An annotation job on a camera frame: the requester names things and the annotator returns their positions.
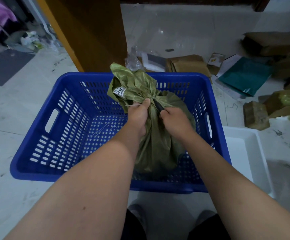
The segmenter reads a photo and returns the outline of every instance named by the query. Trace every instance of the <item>person's right hand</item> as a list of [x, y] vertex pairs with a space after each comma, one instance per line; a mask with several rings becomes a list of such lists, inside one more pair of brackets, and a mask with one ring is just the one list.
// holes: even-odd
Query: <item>person's right hand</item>
[[161, 111], [161, 117], [167, 131], [179, 141], [194, 131], [186, 114], [180, 108], [167, 107]]

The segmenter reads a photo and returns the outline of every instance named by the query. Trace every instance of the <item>gray shoe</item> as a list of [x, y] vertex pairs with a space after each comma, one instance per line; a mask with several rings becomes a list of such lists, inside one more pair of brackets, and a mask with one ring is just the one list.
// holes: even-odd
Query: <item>gray shoe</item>
[[147, 234], [147, 217], [143, 208], [138, 204], [130, 205], [127, 208], [141, 223], [145, 233]]
[[208, 218], [211, 218], [212, 216], [215, 216], [217, 213], [215, 213], [214, 211], [211, 210], [203, 210], [198, 218], [197, 221], [195, 223], [195, 227], [197, 227], [198, 225], [202, 224], [203, 222], [205, 222]]

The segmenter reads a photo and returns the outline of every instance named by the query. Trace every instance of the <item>blue plastic basket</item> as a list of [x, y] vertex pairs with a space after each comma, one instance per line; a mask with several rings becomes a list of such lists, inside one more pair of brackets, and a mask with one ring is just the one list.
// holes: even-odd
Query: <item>blue plastic basket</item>
[[[149, 75], [157, 80], [159, 90], [174, 92], [186, 103], [195, 117], [196, 132], [231, 163], [209, 79], [200, 73]], [[98, 72], [70, 72], [61, 76], [11, 162], [12, 176], [55, 182], [112, 138], [127, 122], [121, 106], [107, 95], [112, 78], [112, 73]], [[58, 115], [49, 130], [47, 125], [55, 113]], [[178, 167], [159, 181], [145, 181], [134, 174], [131, 190], [207, 192], [187, 153]]]

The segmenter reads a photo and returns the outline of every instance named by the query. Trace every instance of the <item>pant leg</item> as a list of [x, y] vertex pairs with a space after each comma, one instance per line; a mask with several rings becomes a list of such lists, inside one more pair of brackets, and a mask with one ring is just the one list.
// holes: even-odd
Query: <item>pant leg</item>
[[146, 233], [142, 224], [129, 210], [126, 211], [126, 218], [121, 240], [146, 240]]
[[187, 240], [194, 239], [231, 239], [218, 214], [208, 218], [202, 224], [196, 226], [188, 234]]

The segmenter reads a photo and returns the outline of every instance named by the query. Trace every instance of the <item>hand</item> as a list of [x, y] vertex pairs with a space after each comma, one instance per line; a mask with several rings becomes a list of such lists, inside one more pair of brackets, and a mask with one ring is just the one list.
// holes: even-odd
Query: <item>hand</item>
[[139, 130], [139, 135], [144, 136], [146, 134], [145, 123], [148, 116], [148, 108], [151, 104], [151, 100], [146, 98], [142, 104], [134, 102], [135, 105], [130, 106], [128, 109], [127, 124]]
[[167, 107], [161, 111], [161, 117], [167, 131], [179, 141], [194, 131], [186, 114], [180, 108]]

